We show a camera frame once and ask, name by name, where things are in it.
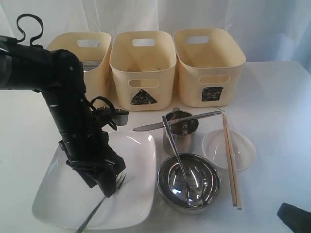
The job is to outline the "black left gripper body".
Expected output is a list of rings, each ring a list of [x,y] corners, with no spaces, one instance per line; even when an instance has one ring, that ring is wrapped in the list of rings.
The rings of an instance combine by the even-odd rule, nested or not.
[[[61,150],[67,156],[66,164],[75,170],[85,182],[91,182],[86,172],[106,168],[106,158],[115,151],[109,145],[107,132],[99,138],[89,136],[84,142],[59,141]]]

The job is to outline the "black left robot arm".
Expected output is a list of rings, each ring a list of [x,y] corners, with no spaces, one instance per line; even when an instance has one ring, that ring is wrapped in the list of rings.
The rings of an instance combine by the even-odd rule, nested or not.
[[[83,65],[68,50],[48,51],[21,45],[12,37],[0,38],[0,87],[41,93],[61,134],[59,146],[67,165],[89,187],[98,186],[107,197],[117,190],[117,176],[125,162],[109,146],[103,126],[117,126],[113,104],[104,113],[86,99]]]

